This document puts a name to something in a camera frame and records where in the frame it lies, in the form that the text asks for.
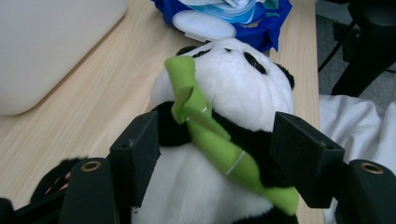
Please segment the black chair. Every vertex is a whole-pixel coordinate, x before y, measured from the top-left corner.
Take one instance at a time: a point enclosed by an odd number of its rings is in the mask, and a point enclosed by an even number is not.
[[[332,88],[332,95],[358,97],[396,62],[396,0],[351,0],[348,11],[353,21],[318,71],[339,50],[357,24],[361,28],[361,42],[343,75]]]

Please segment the panda head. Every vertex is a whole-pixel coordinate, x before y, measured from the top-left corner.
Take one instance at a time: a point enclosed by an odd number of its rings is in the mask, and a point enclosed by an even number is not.
[[[223,39],[178,54],[194,58],[195,77],[206,100],[236,125],[271,132],[276,111],[293,113],[292,76],[250,45]],[[175,101],[166,70],[153,85],[151,101],[154,105]]]

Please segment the panda plush toy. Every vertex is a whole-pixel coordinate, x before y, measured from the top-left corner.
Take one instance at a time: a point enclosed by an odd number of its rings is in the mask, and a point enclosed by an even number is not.
[[[297,223],[298,193],[269,157],[293,77],[236,39],[165,62],[151,101],[161,157],[134,224]]]

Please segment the white fur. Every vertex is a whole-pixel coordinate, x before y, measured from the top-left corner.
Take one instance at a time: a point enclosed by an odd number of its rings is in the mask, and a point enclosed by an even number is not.
[[[231,224],[273,207],[230,182],[193,144],[161,153],[134,224]]]
[[[206,99],[223,117],[252,131],[271,132],[276,111],[293,114],[290,84],[277,65],[264,54],[236,39],[224,39],[206,44],[187,55],[206,49],[210,51],[195,59],[195,76]],[[253,68],[245,59],[244,52],[253,55],[264,66],[267,75]],[[158,105],[174,100],[170,80],[164,70],[154,83],[151,101]]]

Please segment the blue plastic bag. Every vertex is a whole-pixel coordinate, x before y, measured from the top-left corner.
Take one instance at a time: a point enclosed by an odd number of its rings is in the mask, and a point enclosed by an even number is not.
[[[193,10],[178,0],[151,0],[163,14],[164,21],[175,27],[173,17],[180,11]],[[236,31],[235,38],[264,52],[270,48],[278,50],[280,27],[289,15],[292,5],[289,0],[266,0],[257,2],[250,24],[231,23]]]

